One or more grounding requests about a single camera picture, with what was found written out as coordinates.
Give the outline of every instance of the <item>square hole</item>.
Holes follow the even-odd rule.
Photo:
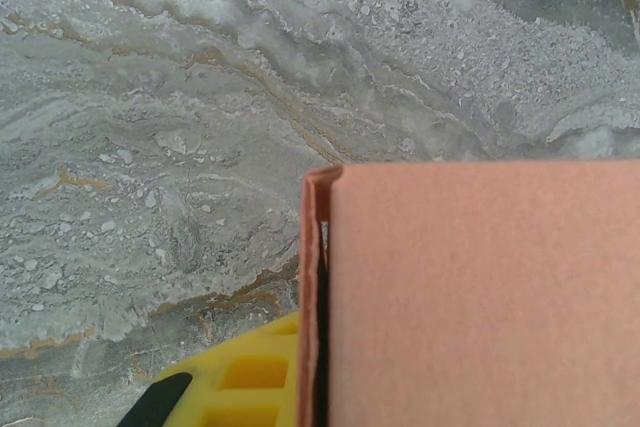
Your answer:
[[[281,327],[278,327],[273,331],[274,335],[295,335],[298,333],[298,324],[295,322],[290,322],[288,324],[284,324]]]
[[[246,355],[233,359],[219,389],[281,389],[287,380],[289,363],[285,357]]]
[[[278,406],[229,407],[209,412],[202,427],[275,427]]]

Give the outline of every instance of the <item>marble surface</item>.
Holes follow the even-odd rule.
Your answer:
[[[636,156],[637,11],[0,0],[0,426],[115,425],[294,310],[309,169]]]

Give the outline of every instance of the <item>cardboard box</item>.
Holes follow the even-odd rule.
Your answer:
[[[299,427],[640,426],[640,162],[332,167],[301,224]]]

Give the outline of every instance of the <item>yellow plastic grid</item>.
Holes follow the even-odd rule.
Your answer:
[[[164,427],[293,427],[298,314],[290,314],[164,370],[193,376]]]

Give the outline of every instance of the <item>black plastic part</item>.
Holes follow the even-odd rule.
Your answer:
[[[118,427],[162,427],[192,380],[182,372],[151,384]]]

